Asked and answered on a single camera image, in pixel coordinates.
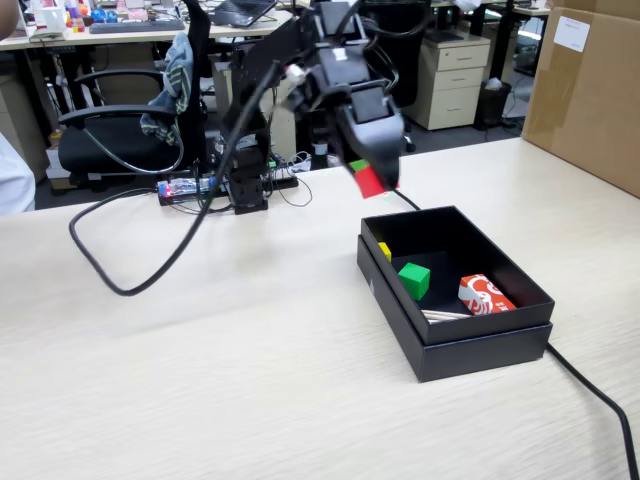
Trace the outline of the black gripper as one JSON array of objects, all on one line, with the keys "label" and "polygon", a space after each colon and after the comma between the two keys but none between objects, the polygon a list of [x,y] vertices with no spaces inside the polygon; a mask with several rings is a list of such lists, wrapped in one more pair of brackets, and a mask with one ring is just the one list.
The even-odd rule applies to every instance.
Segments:
[{"label": "black gripper", "polygon": [[363,48],[325,46],[311,57],[305,84],[309,110],[328,114],[350,148],[343,162],[351,172],[369,168],[386,191],[397,188],[403,120],[369,71]]}]

